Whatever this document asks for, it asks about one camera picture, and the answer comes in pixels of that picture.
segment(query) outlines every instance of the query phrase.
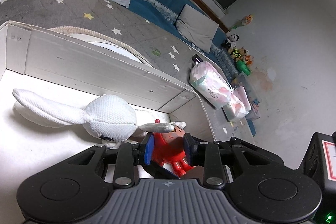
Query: plastic package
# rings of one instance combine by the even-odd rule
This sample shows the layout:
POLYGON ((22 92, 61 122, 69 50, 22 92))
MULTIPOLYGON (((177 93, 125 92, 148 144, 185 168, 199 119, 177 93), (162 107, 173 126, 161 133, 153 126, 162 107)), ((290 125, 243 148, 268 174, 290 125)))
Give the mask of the plastic package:
POLYGON ((231 94, 231 101, 223 106, 223 110, 230 122, 238 122, 251 110, 244 87, 239 86, 231 94))
POLYGON ((234 89, 236 87, 243 86, 246 91, 248 101, 251 104, 251 110, 246 115, 246 119, 253 121, 260 118, 258 107, 261 103, 261 99, 258 97, 254 87, 248 82, 246 74, 243 72, 240 73, 235 79, 232 80, 231 85, 234 89))
POLYGON ((198 63, 191 69, 189 83, 216 109, 230 102, 232 87, 207 61, 198 63))

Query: white plush bunny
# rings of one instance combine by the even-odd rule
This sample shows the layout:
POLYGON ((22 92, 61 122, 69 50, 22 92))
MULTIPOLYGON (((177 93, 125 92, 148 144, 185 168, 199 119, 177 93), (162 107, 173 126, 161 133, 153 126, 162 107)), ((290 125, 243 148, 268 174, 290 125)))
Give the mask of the white plush bunny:
POLYGON ((135 132, 134 136, 141 137, 146 132, 171 132, 174 124, 185 127, 184 122, 149 123, 138 127, 134 109, 116 95, 99 97, 84 110, 43 98, 29 90, 14 89, 13 95, 17 100, 14 108, 27 120, 52 128, 82 124, 89 134, 102 139, 109 148, 135 132))

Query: yellow star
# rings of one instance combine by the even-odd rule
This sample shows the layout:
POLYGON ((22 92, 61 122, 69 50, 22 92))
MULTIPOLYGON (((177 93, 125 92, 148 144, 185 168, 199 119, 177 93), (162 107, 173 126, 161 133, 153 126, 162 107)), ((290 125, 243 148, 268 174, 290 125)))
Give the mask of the yellow star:
POLYGON ((91 14, 87 14, 87 13, 83 13, 83 14, 84 14, 84 17, 88 18, 89 20, 94 18, 91 14))

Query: red and white label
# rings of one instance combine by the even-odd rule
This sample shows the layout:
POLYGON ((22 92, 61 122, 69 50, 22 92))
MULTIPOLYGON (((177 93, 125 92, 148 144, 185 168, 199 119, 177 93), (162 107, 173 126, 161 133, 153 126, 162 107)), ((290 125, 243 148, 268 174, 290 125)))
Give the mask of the red and white label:
POLYGON ((325 162, 327 164, 328 179, 336 181, 336 145, 322 141, 325 162))

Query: beige pillow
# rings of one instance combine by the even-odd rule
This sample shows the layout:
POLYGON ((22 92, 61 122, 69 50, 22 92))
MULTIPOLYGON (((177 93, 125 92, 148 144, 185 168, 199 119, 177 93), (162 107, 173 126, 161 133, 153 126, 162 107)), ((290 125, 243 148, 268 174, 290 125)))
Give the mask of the beige pillow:
POLYGON ((210 52, 212 40, 218 28, 216 22, 186 4, 175 26, 186 40, 193 42, 204 52, 210 52))

